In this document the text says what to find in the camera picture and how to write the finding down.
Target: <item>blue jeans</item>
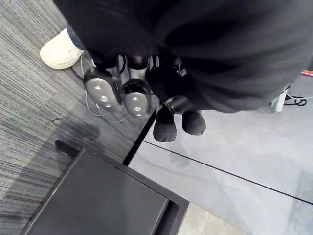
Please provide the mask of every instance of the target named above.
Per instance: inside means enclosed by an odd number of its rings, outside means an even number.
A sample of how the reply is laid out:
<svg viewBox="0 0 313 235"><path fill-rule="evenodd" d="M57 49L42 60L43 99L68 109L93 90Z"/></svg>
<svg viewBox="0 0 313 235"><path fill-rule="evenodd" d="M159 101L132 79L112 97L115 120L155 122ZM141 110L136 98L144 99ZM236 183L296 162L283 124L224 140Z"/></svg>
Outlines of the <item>blue jeans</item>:
<svg viewBox="0 0 313 235"><path fill-rule="evenodd" d="M74 32L74 29L69 24L67 24L67 33L69 35L69 38L72 40L72 42L78 49L85 50L84 45L79 40L76 33Z"/></svg>

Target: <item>gray carpet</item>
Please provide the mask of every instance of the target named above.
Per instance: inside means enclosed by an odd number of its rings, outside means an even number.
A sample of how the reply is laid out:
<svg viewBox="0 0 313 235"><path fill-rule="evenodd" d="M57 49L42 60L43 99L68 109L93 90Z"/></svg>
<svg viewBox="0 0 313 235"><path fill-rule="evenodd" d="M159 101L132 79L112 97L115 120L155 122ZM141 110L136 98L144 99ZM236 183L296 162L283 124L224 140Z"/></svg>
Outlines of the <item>gray carpet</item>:
<svg viewBox="0 0 313 235"><path fill-rule="evenodd" d="M52 1L0 1L0 13L0 234L19 234L71 161L55 140L121 162L146 119L90 114L82 81L41 61L66 25Z"/></svg>

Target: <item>person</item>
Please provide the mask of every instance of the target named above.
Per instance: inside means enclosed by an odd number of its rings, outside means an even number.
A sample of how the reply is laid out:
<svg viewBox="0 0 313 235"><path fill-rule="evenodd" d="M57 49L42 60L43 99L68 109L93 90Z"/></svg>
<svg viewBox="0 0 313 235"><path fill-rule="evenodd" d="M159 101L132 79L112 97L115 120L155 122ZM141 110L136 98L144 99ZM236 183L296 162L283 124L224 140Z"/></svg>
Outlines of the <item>person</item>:
<svg viewBox="0 0 313 235"><path fill-rule="evenodd" d="M83 43L67 24L60 34L43 45L40 57L51 68L62 70L73 66L84 51ZM182 118L182 128L186 133L196 136L204 133L205 120L199 111L185 112ZM176 138L174 114L164 105L157 112L153 134L159 142L171 142Z"/></svg>
<svg viewBox="0 0 313 235"><path fill-rule="evenodd" d="M167 96L187 98L195 111L234 113L270 103L313 51L311 0L55 3L93 50L147 55L165 48L181 58L187 74L161 80ZM92 14L81 17L84 11Z"/></svg>

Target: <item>shoe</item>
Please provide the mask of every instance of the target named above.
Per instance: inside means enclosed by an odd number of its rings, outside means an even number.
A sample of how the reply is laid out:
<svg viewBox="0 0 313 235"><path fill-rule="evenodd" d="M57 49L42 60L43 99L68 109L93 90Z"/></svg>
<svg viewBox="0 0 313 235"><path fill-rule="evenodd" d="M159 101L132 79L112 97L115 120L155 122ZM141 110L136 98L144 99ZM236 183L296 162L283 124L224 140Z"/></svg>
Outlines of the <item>shoe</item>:
<svg viewBox="0 0 313 235"><path fill-rule="evenodd" d="M61 70L74 65L83 53L84 50L73 44L67 29L64 29L41 48L40 57L48 66Z"/></svg>

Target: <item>cable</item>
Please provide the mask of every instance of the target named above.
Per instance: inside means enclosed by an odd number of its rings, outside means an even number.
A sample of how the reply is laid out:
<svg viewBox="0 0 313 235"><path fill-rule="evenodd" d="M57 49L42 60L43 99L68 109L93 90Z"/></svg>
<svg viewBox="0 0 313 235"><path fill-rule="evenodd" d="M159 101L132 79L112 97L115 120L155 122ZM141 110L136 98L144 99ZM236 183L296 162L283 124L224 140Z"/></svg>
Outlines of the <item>cable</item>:
<svg viewBox="0 0 313 235"><path fill-rule="evenodd" d="M107 118L104 118L106 115L110 114L109 112L106 113L106 114L102 114L101 111L100 111L100 107L99 105L96 103L96 107L97 107L97 110L98 110L98 113L100 114L100 116L105 120L105 121L108 121L110 123L119 123L119 122L122 122L122 121L125 121L126 119L129 118L129 116L126 116L124 118L122 118L121 120L118 120L118 121L110 121L108 120Z"/></svg>
<svg viewBox="0 0 313 235"><path fill-rule="evenodd" d="M96 114L96 113L94 113L94 112L91 111L91 109L89 108L89 105L88 105L88 94L87 94L87 91L86 91L86 90L85 90L85 96L86 96L86 107L87 107L88 111L89 111L90 113L92 113L93 115L102 116L101 114Z"/></svg>
<svg viewBox="0 0 313 235"><path fill-rule="evenodd" d="M106 116L106 115L110 114L109 112L107 112L106 114L102 114L102 113L100 112L100 107L99 107L99 105L98 105L97 103L95 103L95 104L96 104L96 107L97 107L98 113L99 113L102 117L104 117L104 116Z"/></svg>
<svg viewBox="0 0 313 235"><path fill-rule="evenodd" d="M303 100L303 99L312 99L313 98L313 95L309 96L309 97L306 97L306 98L303 98L303 97L302 98L293 97L290 94L288 94L288 92L286 90L284 90L284 93L286 93L286 95L288 95L291 99L294 99L294 100Z"/></svg>
<svg viewBox="0 0 313 235"><path fill-rule="evenodd" d="M300 107L302 107L302 106L305 106L308 102L307 102L307 99L310 99L310 98L313 98L313 96L310 96L310 97L307 97L307 98L304 98L304 97L301 97L301 96L292 96L292 95L290 95L290 94L288 94L288 92L287 92L287 89L286 90L284 90L284 93L288 96L288 97L286 97L286 99L285 99L285 101L287 101L287 100L293 100L294 101L294 103L284 103L284 105L297 105L297 106L300 106Z"/></svg>
<svg viewBox="0 0 313 235"><path fill-rule="evenodd" d="M288 196L288 197L291 197L291 198L297 199L297 200L299 200L299 201L302 201L302 202L308 203L308 204L310 204L310 205L313 205L313 202L309 202L309 201L307 201L307 200L301 199L301 198L296 197L296 196L292 196L292 195L290 195L290 194L287 194L287 193L285 193L285 192L282 192L282 191L276 190L276 189L274 189L274 188L270 188L270 187L268 187L268 186L265 186L265 185L262 185L262 184L260 184L260 183L254 182L254 181L249 180L249 179L247 179L247 178L244 178L244 177L242 177L242 176L239 176L239 175L236 175L236 174L230 173L230 172L228 172L228 171L226 171L226 170L223 170L223 169L220 169L220 168L218 168L218 167L215 167L215 166L212 166L212 165L209 165L209 164L206 164L206 163L200 162L200 161L198 161L198 160L196 160L196 159L189 158L189 157L187 157L187 156L185 156L185 155L182 155L182 154L180 154L180 153L177 153L177 152L174 152L174 151L172 151L172 150L169 150L169 149L163 148L163 147L158 146L158 145L156 145L156 144L153 144L153 143L150 143L150 142L147 142L147 141L143 141L143 142L148 143L148 144L150 144L150 145L153 145L153 146L155 146L155 147L161 148L161 149L166 150L166 151L168 151L168 152L171 152L171 153L177 154L177 155L179 155L179 156L181 156L181 157L187 158L187 159L189 159L189 160L192 160L192 161L194 161L194 162L200 163L200 164L202 164L202 165L205 165L205 166L207 166L207 167L213 168L213 169L215 169L215 170L219 170L219 171L221 171L221 172L223 172L223 173L226 173L226 174L232 175L232 176L237 177L237 178L239 178L239 179L242 179L242 180L248 181L248 182L250 182L250 183L252 183L252 184L255 184L255 185L258 185L258 186L261 186L261 187L267 188L267 189L272 190L272 191L274 191L274 192L277 192L277 193L283 194L283 195L285 195L285 196Z"/></svg>
<svg viewBox="0 0 313 235"><path fill-rule="evenodd" d="M72 72L74 73L74 75L75 75L77 78L83 80L83 78L82 78L81 76L79 76L79 75L77 74L77 72L73 69L73 66L71 66L71 67L69 67L69 68L70 68L70 70L72 70Z"/></svg>
<svg viewBox="0 0 313 235"><path fill-rule="evenodd" d="M85 56L85 52L83 52L82 56L80 57L80 68L82 69L82 75L84 77L84 68L83 68L83 57Z"/></svg>

